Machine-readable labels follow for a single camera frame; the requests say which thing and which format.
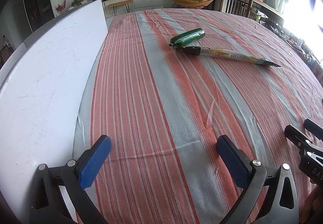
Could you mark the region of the striped red grey tablecloth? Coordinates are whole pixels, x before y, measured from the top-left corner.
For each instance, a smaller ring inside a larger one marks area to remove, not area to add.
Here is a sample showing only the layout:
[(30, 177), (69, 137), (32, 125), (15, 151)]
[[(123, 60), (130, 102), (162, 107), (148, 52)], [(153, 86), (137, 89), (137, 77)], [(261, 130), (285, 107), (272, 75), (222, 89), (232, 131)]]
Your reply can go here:
[[(202, 28), (197, 46), (280, 67), (194, 56), (172, 37)], [(111, 152), (88, 194), (109, 223), (219, 223), (241, 190), (216, 152), (225, 134), (249, 158), (288, 163), (300, 206), (313, 189), (287, 125), (322, 124), (322, 86), (294, 50), (253, 20), (155, 9), (107, 19), (79, 110), (74, 156), (101, 135)]]

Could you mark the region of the leafy plant white vase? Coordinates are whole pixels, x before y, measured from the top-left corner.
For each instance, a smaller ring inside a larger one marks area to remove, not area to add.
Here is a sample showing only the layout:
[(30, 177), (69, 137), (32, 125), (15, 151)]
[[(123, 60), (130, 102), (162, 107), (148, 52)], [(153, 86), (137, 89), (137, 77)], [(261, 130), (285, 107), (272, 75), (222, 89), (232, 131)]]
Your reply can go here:
[(71, 6), (69, 7), (69, 10), (77, 7), (77, 6), (80, 6), (82, 5), (82, 3), (84, 2), (85, 0), (73, 0), (72, 3), (71, 3)]

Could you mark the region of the long black noodle snack packet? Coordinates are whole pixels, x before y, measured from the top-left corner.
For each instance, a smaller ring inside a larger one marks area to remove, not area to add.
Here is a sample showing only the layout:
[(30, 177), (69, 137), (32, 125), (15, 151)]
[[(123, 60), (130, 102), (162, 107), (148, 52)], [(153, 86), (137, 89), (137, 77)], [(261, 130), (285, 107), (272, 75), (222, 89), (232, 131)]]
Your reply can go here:
[(280, 67), (279, 64), (276, 64), (275, 62), (268, 60), (266, 58), (243, 54), (237, 51), (224, 50), (224, 49), (218, 49), (218, 48), (197, 47), (197, 46), (176, 47), (175, 49), (185, 54), (194, 55), (194, 56), (223, 58), (223, 59), (232, 60), (232, 61), (249, 62), (252, 64), (262, 65), (262, 66)]

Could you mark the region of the small wooden bench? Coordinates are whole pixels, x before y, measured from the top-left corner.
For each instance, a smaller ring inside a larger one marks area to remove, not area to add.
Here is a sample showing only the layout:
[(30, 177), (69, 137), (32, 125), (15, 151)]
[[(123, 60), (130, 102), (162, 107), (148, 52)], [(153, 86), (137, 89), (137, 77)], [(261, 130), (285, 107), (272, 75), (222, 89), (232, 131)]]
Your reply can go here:
[(113, 9), (113, 14), (114, 14), (114, 16), (116, 16), (117, 15), (117, 7), (124, 6), (126, 12), (130, 13), (130, 5), (133, 4), (133, 3), (134, 3), (133, 0), (119, 1), (119, 2), (116, 2), (116, 3), (109, 4), (108, 8), (112, 8)]

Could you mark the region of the cluttered side table items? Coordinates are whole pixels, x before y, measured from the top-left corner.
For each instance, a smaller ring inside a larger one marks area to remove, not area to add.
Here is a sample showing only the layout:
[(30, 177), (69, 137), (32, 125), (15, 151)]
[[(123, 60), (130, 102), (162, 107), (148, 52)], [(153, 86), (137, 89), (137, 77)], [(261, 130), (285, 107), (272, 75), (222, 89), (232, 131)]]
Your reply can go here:
[(297, 38), (293, 33), (288, 31), (286, 28), (283, 28), (272, 19), (260, 21), (260, 24), (265, 26), (289, 45), (310, 68), (319, 83), (322, 85), (322, 62), (318, 61), (313, 51), (305, 44), (304, 40)]

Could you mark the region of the dark wooden railing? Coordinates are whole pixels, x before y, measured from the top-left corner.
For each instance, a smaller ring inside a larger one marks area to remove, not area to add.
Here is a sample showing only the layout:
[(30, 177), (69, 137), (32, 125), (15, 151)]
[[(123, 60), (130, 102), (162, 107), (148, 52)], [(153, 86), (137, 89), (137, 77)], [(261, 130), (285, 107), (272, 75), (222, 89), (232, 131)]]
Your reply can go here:
[(259, 13), (264, 13), (264, 17), (261, 17), (262, 19), (273, 20), (280, 26), (284, 23), (281, 13), (260, 0), (221, 0), (219, 6), (219, 11), (221, 12), (247, 18), (251, 18), (255, 10), (258, 10)]

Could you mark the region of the green sausage snack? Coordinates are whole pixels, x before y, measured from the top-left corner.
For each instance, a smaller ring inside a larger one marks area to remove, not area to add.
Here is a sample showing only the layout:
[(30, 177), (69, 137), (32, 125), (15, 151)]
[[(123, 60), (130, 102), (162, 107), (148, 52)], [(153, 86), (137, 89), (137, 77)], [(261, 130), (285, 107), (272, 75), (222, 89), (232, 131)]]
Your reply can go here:
[(205, 31), (202, 28), (186, 31), (182, 34), (172, 37), (169, 42), (170, 47), (184, 47), (194, 41), (204, 38)]

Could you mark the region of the white cardboard storage box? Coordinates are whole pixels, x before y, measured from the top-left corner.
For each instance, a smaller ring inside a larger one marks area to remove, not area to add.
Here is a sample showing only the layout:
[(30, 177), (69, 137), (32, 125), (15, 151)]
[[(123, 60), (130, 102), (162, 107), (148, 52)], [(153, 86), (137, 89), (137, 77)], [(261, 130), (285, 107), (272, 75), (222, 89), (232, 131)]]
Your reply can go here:
[(23, 223), (37, 167), (72, 158), (83, 92), (107, 33), (102, 2), (86, 3), (34, 32), (1, 69), (1, 193)]

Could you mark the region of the red flower vase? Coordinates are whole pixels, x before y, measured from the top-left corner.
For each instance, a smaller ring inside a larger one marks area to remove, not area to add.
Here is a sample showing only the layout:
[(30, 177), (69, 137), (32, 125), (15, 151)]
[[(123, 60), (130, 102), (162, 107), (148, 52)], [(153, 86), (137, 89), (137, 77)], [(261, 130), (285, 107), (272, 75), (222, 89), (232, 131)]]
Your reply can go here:
[(58, 13), (62, 14), (63, 12), (65, 12), (66, 4), (67, 4), (67, 1), (63, 0), (63, 2), (61, 4), (57, 4), (57, 6), (55, 7), (55, 10)]

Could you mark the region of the white TV cabinet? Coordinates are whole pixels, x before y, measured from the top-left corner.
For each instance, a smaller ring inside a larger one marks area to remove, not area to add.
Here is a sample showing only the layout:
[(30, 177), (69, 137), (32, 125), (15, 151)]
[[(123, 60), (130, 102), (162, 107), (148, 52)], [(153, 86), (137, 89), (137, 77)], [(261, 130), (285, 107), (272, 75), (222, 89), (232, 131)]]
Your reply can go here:
[[(113, 9), (108, 8), (111, 3), (116, 3), (125, 0), (106, 0), (102, 2), (105, 18), (114, 17)], [(134, 11), (157, 9), (164, 7), (164, 0), (133, 0), (134, 3), (130, 5), (130, 13)], [(117, 15), (126, 14), (124, 6), (117, 7)]]

